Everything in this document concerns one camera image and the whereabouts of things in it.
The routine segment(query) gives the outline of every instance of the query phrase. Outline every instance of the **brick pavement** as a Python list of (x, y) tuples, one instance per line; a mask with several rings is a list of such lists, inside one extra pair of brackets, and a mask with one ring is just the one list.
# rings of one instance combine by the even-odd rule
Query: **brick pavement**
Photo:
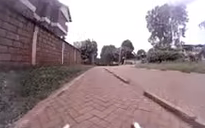
[(108, 67), (130, 81), (205, 120), (205, 74), (136, 69), (134, 66)]
[(87, 71), (40, 102), (17, 122), (19, 128), (189, 128), (186, 123), (146, 99), (101, 67)]

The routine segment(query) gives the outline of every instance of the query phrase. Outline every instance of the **wall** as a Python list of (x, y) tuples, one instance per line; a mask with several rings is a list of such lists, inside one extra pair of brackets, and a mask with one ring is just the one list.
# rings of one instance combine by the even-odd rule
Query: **wall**
[[(72, 45), (39, 24), (0, 4), (0, 67), (32, 65), (32, 43), (36, 25), (39, 27), (36, 65), (62, 64), (62, 43), (65, 44), (65, 64), (80, 63), (79, 51)], [(74, 61), (74, 51), (78, 53), (76, 61)]]

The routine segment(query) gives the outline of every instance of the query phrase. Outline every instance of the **sidewalk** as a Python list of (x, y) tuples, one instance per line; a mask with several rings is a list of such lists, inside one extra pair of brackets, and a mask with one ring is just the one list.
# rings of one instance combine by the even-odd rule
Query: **sidewalk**
[(146, 99), (142, 91), (96, 67), (63, 91), (39, 103), (17, 122), (19, 128), (189, 128), (186, 123)]

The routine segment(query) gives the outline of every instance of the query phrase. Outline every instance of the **curb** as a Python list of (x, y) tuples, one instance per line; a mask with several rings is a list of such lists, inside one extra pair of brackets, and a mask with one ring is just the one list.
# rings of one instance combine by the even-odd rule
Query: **curb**
[[(42, 111), (44, 111), (45, 110), (45, 108), (47, 108), (48, 107), (48, 105), (50, 104), (50, 101), (52, 100), (52, 99), (54, 99), (54, 98), (56, 98), (56, 97), (60, 97), (66, 90), (68, 90), (74, 83), (76, 83), (77, 81), (79, 81), (82, 77), (84, 77), (85, 76), (85, 74), (87, 73), (87, 72), (89, 72), (91, 69), (89, 69), (89, 70), (87, 70), (86, 72), (84, 72), (84, 73), (82, 73), (81, 75), (79, 75), (78, 77), (76, 77), (76, 78), (74, 78), (73, 80), (71, 80), (70, 82), (68, 82), (68, 83), (65, 83), (65, 84), (63, 84), (62, 85), (62, 87), (60, 88), (60, 90), (58, 90), (57, 92), (55, 91), (54, 93), (52, 93), (50, 96), (48, 96), (48, 98), (50, 98), (50, 100), (48, 100), (48, 98), (46, 98), (46, 99), (44, 99), (44, 100), (42, 100), (42, 101), (40, 101), (39, 103), (37, 103), (36, 105), (35, 105), (35, 107), (34, 108), (36, 108), (36, 107), (38, 107), (38, 105), (40, 105), (40, 104), (44, 104), (43, 106), (41, 106), (40, 108), (39, 108), (39, 110), (38, 111), (36, 111), (36, 112), (32, 112), (32, 110), (34, 109), (34, 108), (32, 108), (30, 111), (28, 111), (28, 113), (26, 113), (23, 117), (25, 117), (25, 116), (27, 116), (27, 115), (32, 115), (33, 117), (35, 117), (36, 115), (38, 115), (38, 113), (41, 113)], [(20, 120), (18, 120), (17, 122), (14, 122), (13, 124), (12, 124), (12, 126), (14, 127), (14, 128), (26, 128), (26, 126), (28, 126), (29, 125), (29, 119), (20, 119)]]
[(152, 94), (148, 91), (144, 91), (143, 95), (146, 96), (147, 98), (151, 99), (152, 101), (156, 102), (157, 104), (159, 104), (160, 106), (162, 106), (166, 110), (172, 112), (173, 114), (175, 114), (177, 117), (179, 117), (183, 121), (192, 125), (194, 128), (205, 128), (205, 121), (202, 120), (201, 118), (198, 118), (194, 115), (191, 115), (191, 114), (185, 112), (181, 108), (173, 105), (172, 103), (170, 103), (170, 102), (168, 102), (168, 101), (166, 101), (166, 100), (164, 100), (164, 99), (158, 97), (157, 95)]
[(104, 68), (104, 70), (106, 70), (108, 73), (112, 74), (114, 77), (116, 77), (117, 79), (119, 79), (120, 81), (124, 82), (125, 84), (130, 84), (130, 82), (128, 80), (126, 80), (125, 78), (113, 73), (112, 71), (110, 71), (107, 68)]

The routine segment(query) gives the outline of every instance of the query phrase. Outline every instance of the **green grass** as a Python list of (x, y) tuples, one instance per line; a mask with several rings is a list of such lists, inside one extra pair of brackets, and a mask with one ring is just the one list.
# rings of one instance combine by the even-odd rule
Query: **green grass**
[(91, 66), (51, 66), (0, 72), (0, 123), (8, 125)]
[(166, 70), (176, 70), (184, 73), (204, 73), (205, 74), (205, 63), (190, 63), (190, 62), (165, 62), (160, 64), (155, 63), (145, 63), (137, 64), (137, 68), (147, 68), (147, 69), (159, 69), (162, 71)]

